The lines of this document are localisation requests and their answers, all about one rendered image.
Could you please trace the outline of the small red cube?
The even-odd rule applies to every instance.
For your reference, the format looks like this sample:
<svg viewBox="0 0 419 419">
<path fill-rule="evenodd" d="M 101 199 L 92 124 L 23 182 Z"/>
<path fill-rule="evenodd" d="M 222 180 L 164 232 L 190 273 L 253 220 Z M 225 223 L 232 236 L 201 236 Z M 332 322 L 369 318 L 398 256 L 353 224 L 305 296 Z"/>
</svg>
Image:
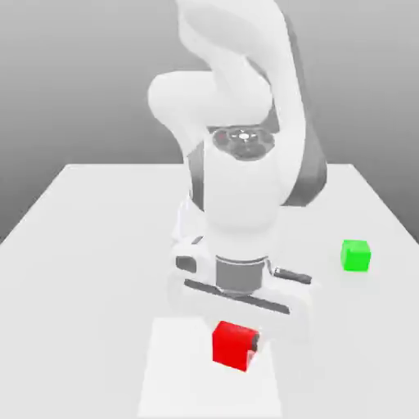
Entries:
<svg viewBox="0 0 419 419">
<path fill-rule="evenodd" d="M 212 333 L 212 359 L 216 363 L 246 372 L 250 361 L 247 350 L 254 329 L 221 321 Z"/>
</svg>

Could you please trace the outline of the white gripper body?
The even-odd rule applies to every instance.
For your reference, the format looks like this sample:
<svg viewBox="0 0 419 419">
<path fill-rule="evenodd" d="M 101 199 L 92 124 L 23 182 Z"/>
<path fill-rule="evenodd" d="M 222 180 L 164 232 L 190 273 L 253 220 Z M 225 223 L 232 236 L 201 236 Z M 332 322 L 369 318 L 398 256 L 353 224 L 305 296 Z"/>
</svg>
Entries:
<svg viewBox="0 0 419 419">
<path fill-rule="evenodd" d="M 306 341 L 315 334 L 316 283 L 301 284 L 264 273 L 263 286 L 250 300 L 233 299 L 184 284 L 187 275 L 166 276 L 171 305 L 180 313 L 202 316 L 206 321 L 226 321 L 258 330 L 265 338 Z"/>
</svg>

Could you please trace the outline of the small green cube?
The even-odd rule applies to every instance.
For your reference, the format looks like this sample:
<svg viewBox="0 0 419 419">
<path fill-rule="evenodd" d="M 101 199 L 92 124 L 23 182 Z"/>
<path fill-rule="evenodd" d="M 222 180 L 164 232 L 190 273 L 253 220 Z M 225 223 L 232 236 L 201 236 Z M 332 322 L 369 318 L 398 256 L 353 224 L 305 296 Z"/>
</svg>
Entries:
<svg viewBox="0 0 419 419">
<path fill-rule="evenodd" d="M 367 272 L 372 252 L 367 241 L 343 240 L 340 264 L 348 272 Z"/>
</svg>

